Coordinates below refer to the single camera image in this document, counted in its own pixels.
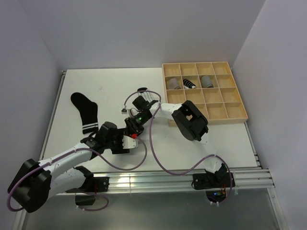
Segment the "beige orange argyle sock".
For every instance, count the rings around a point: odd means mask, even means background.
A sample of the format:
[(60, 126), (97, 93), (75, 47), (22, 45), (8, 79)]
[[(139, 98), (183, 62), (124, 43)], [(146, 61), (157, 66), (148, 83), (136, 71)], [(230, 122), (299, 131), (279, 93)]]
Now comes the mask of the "beige orange argyle sock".
[(144, 127), (133, 120), (128, 120), (126, 122), (128, 136), (135, 139), (139, 135), (141, 135), (144, 131)]

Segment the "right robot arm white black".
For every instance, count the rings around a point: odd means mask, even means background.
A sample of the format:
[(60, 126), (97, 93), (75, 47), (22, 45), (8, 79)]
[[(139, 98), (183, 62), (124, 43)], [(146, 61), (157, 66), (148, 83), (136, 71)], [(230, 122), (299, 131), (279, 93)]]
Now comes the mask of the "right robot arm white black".
[[(159, 100), (151, 102), (145, 100), (142, 96), (138, 96), (132, 104), (139, 111), (136, 115), (125, 118), (124, 122), (129, 135), (140, 135), (144, 131), (143, 125), (150, 121), (149, 126), (149, 142), (154, 159), (158, 165), (166, 173), (170, 175), (185, 175), (194, 170), (202, 162), (205, 162), (205, 171), (208, 175), (208, 183), (217, 187), (224, 181), (224, 176), (229, 173), (229, 167), (225, 161), (218, 155), (216, 150), (209, 143), (209, 128), (207, 118), (200, 112), (196, 105), (189, 100), (184, 103), (162, 103)], [(165, 118), (173, 120), (178, 127), (182, 136), (191, 142), (200, 145), (201, 152), (208, 153), (197, 162), (192, 168), (182, 173), (175, 173), (167, 170), (159, 161), (153, 146), (152, 128), (154, 118)]]

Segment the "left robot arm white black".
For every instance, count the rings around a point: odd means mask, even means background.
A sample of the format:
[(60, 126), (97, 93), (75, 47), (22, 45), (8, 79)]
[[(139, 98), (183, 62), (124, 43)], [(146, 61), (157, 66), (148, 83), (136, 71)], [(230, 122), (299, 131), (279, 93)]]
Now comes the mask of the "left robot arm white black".
[(98, 131), (63, 153), (41, 161), (25, 161), (8, 188), (7, 207), (17, 211), (11, 206), (14, 199), (21, 209), (31, 213), (49, 198), (69, 190), (94, 195), (99, 186), (93, 173), (80, 164), (100, 156), (105, 150), (123, 154), (136, 145), (134, 139), (126, 136), (126, 129), (105, 122)]

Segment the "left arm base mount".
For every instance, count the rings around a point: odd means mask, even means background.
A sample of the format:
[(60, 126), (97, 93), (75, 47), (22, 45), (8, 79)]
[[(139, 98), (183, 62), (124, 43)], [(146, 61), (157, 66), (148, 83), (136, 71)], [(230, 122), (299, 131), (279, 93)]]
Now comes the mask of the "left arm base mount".
[[(82, 193), (75, 195), (75, 204), (77, 208), (84, 211), (99, 211), (105, 209), (109, 204), (109, 199), (102, 193), (108, 191), (109, 177), (87, 178), (80, 188), (73, 188), (66, 193)], [(90, 208), (98, 200), (105, 200), (105, 204), (100, 208)]]

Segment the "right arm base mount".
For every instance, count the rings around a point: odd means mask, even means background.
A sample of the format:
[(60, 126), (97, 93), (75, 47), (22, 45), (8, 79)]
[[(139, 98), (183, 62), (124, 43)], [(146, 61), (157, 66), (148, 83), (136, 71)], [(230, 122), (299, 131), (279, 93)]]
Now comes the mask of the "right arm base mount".
[(221, 203), (227, 198), (227, 188), (235, 187), (232, 173), (218, 177), (213, 173), (195, 173), (192, 175), (191, 186), (195, 190), (206, 190), (207, 199), (213, 203)]

